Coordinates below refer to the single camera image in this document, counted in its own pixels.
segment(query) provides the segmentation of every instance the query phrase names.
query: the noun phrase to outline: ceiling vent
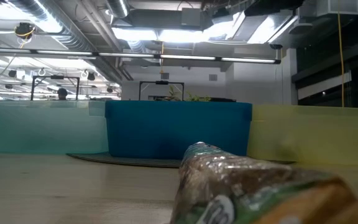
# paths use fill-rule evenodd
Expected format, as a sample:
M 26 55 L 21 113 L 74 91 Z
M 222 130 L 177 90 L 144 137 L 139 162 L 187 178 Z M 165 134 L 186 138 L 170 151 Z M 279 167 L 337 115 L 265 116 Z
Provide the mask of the ceiling vent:
M 341 14 L 358 15 L 358 0 L 318 0 L 316 14 L 337 14 L 338 9 Z
M 218 80 L 217 74 L 209 74 L 209 80 L 212 82 L 216 82 Z
M 167 73 L 167 72 L 161 73 L 161 79 L 162 80 L 168 80 L 169 79 L 169 73 Z

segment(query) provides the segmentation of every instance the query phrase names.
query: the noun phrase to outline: blue plastic bin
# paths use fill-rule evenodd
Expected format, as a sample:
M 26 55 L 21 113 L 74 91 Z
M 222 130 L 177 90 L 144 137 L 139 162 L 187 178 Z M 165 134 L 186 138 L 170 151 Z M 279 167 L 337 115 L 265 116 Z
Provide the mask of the blue plastic bin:
M 247 152 L 252 105 L 185 101 L 107 101 L 109 153 L 115 157 L 182 159 L 203 141 Z

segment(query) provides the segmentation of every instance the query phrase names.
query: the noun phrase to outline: plastic bag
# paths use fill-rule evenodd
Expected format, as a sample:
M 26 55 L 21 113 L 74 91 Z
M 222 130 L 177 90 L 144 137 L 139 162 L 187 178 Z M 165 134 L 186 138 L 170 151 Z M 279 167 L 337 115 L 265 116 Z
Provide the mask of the plastic bag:
M 239 157 L 203 142 L 185 152 L 170 223 L 358 223 L 338 177 Z

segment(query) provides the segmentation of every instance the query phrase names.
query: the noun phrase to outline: air duct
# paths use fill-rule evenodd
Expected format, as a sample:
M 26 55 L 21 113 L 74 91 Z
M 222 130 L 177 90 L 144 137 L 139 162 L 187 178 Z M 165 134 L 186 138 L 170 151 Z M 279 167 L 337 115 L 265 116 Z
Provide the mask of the air duct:
M 55 1 L 49 0 L 5 0 L 19 11 L 26 13 L 29 19 L 44 32 L 55 33 L 53 38 L 68 50 L 97 51 L 96 47 L 84 36 L 74 22 L 60 9 Z M 104 58 L 86 60 L 100 70 L 104 77 L 120 83 L 122 77 Z
M 106 0 L 106 3 L 115 18 L 128 16 L 130 9 L 127 0 Z
M 127 41 L 129 48 L 135 53 L 147 53 L 146 47 L 144 46 L 143 42 L 141 40 L 135 40 L 135 41 Z
M 137 54 L 154 54 L 156 51 L 147 49 L 141 40 L 127 41 L 129 48 Z M 160 63 L 160 59 L 156 58 L 144 58 L 144 60 L 152 63 Z

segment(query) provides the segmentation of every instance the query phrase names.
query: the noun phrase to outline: yellow cable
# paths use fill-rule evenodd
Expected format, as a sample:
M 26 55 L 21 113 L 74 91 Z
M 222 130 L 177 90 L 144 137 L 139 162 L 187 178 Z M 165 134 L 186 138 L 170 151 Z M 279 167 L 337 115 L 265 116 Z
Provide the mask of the yellow cable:
M 29 36 L 27 35 L 22 43 L 22 45 L 20 45 L 19 49 L 22 49 L 24 47 L 24 45 L 26 44 L 26 40 Z
M 161 54 L 164 54 L 164 42 L 163 42 L 163 41 L 162 41 L 162 50 L 161 50 Z M 160 71 L 160 74 L 164 73 L 164 71 L 162 70 L 163 63 L 164 63 L 164 59 L 161 59 L 161 71 Z
M 343 61 L 343 50 L 342 50 L 342 26 L 341 26 L 341 13 L 339 12 L 339 3 L 341 0 L 338 0 L 338 30 L 339 30 L 339 52 L 341 55 L 341 68 L 342 68 L 342 107 L 345 107 L 345 67 Z
M 19 36 L 19 37 L 25 37 L 25 36 L 27 36 L 27 35 L 32 34 L 32 33 L 34 32 L 34 30 L 35 30 L 35 27 L 34 27 L 30 32 L 28 32 L 28 33 L 26 33 L 26 34 L 16 34 L 16 27 L 15 27 L 15 29 L 14 29 L 13 31 L 15 32 L 15 34 L 16 34 L 17 36 Z

